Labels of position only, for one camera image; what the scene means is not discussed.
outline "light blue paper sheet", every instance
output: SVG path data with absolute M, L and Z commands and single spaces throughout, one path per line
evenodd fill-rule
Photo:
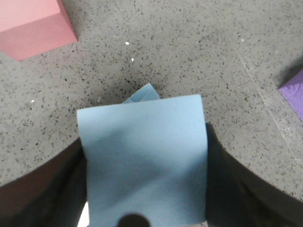
M 133 102 L 159 98 L 150 84 L 139 91 Z M 205 221 L 207 137 L 199 95 L 77 114 L 91 227 L 114 227 L 129 213 L 144 215 L 152 227 Z

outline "speckled terrazzo floor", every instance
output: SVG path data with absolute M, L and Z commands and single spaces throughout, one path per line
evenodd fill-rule
M 78 43 L 0 53 L 0 185 L 74 141 L 76 109 L 151 82 L 164 98 L 202 94 L 227 151 L 303 200 L 303 122 L 277 90 L 303 68 L 301 0 L 63 2 Z

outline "purple foam block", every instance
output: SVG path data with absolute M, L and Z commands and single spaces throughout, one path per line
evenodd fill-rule
M 303 121 L 303 70 L 279 90 Z

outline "pink foam block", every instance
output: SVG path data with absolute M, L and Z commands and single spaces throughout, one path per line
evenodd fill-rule
M 303 120 L 303 70 L 279 90 Z
M 0 0 L 0 51 L 16 60 L 77 41 L 61 0 Z

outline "foam block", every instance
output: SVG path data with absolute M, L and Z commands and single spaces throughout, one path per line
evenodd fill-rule
M 61 0 L 0 0 L 0 51 L 15 60 L 77 41 Z
M 201 96 L 161 100 L 148 84 L 131 98 L 77 112 L 88 161 L 90 226 L 117 226 L 129 213 L 157 227 L 205 221 Z
M 279 90 L 303 121 L 303 70 Z

